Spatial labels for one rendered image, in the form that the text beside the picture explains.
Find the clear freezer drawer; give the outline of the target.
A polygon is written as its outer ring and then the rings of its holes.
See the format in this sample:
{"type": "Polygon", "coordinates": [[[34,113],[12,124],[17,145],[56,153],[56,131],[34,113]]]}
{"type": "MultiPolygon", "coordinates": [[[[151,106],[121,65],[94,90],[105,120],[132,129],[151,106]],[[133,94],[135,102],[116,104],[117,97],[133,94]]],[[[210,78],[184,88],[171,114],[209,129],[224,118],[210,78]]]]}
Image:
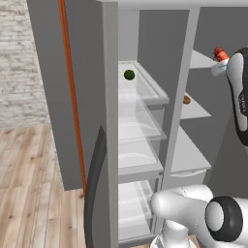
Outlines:
{"type": "Polygon", "coordinates": [[[129,242],[154,234],[156,217],[151,198],[159,179],[146,179],[118,185],[118,241],[129,242]]]}

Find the clear glass freezer shelf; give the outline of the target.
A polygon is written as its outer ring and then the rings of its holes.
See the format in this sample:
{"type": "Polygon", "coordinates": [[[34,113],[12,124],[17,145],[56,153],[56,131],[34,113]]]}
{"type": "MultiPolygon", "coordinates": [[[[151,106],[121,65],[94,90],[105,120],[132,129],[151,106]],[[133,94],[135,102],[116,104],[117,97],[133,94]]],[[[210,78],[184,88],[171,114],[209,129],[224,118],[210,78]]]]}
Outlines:
{"type": "Polygon", "coordinates": [[[141,100],[147,105],[170,102],[168,94],[137,61],[118,62],[118,97],[122,101],[141,100]],[[135,74],[131,80],[124,77],[128,70],[135,74]]]}
{"type": "Polygon", "coordinates": [[[152,110],[158,110],[169,101],[168,97],[120,96],[118,98],[118,142],[165,140],[167,135],[154,117],[152,110]]]}
{"type": "Polygon", "coordinates": [[[118,145],[118,175],[158,173],[163,170],[151,143],[145,139],[118,145]]]}

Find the grey fridge freezer cabinet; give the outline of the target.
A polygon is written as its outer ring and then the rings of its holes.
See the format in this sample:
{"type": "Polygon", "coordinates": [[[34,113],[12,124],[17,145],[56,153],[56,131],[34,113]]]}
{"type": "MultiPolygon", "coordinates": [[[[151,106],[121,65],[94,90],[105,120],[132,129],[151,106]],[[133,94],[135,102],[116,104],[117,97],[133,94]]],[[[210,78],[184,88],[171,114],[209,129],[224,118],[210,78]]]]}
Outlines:
{"type": "MultiPolygon", "coordinates": [[[[147,139],[163,170],[118,175],[118,185],[159,179],[167,189],[178,128],[181,127],[211,165],[203,183],[217,194],[248,196],[248,153],[233,131],[231,92],[223,77],[210,68],[191,69],[192,51],[210,58],[221,45],[233,51],[248,43],[248,0],[112,0],[118,5],[118,62],[137,61],[168,94],[170,102],[152,110],[166,139],[147,139]],[[181,119],[188,93],[210,117],[181,119]]],[[[127,248],[150,241],[161,228],[156,217],[154,234],[120,243],[127,248]]]]}

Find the white fridge drawer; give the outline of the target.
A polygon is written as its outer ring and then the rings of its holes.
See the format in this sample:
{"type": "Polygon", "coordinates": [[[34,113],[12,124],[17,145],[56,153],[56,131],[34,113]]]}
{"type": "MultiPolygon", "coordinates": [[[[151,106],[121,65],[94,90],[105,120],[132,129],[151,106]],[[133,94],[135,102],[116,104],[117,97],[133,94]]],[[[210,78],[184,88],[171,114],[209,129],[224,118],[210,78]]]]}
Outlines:
{"type": "Polygon", "coordinates": [[[172,174],[168,179],[168,187],[176,188],[195,184],[202,184],[206,170],[194,170],[172,174]]]}

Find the grey freezer door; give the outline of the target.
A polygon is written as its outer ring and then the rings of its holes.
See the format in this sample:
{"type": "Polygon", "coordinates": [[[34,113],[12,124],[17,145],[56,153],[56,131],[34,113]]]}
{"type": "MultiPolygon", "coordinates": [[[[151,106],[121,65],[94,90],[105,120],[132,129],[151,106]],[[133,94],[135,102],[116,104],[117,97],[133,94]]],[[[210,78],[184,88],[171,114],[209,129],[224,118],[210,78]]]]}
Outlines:
{"type": "Polygon", "coordinates": [[[93,248],[118,248],[118,5],[27,0],[63,186],[86,190],[103,127],[107,154],[92,218],[93,248]]]}

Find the white fridge shelf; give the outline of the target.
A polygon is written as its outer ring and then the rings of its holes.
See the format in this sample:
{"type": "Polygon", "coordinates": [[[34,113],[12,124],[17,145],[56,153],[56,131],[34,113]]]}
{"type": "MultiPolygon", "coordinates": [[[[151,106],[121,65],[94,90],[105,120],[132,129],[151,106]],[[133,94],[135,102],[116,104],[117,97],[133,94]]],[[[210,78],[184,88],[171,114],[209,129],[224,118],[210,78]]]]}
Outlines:
{"type": "Polygon", "coordinates": [[[211,68],[213,65],[216,64],[216,61],[213,59],[203,55],[202,53],[193,50],[190,62],[191,69],[205,69],[211,68]]]}
{"type": "Polygon", "coordinates": [[[179,127],[172,159],[171,172],[200,171],[210,168],[211,165],[206,158],[202,155],[185,131],[179,127]]]}
{"type": "Polygon", "coordinates": [[[192,96],[186,93],[186,96],[190,98],[189,104],[182,105],[181,119],[192,119],[192,118],[204,118],[210,117],[208,113],[192,96]]]}

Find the red orange food item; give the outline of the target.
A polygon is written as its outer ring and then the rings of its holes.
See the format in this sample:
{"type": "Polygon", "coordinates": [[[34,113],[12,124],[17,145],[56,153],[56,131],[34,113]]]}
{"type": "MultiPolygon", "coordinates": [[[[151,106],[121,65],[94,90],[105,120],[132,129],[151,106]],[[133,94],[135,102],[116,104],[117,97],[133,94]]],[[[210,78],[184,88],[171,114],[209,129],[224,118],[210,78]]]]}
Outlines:
{"type": "Polygon", "coordinates": [[[216,60],[217,62],[221,62],[223,60],[228,59],[229,56],[228,54],[219,46],[217,46],[216,48],[214,48],[213,51],[213,59],[216,60]]]}

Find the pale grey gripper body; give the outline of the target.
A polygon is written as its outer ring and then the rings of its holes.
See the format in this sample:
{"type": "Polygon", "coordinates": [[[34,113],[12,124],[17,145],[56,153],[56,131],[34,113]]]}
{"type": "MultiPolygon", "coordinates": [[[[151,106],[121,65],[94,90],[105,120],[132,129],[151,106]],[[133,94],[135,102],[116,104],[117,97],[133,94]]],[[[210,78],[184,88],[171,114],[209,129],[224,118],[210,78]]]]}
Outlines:
{"type": "Polygon", "coordinates": [[[216,62],[211,68],[211,74],[215,77],[218,77],[224,74],[227,70],[227,65],[229,63],[229,59],[222,60],[220,62],[216,62]]]}

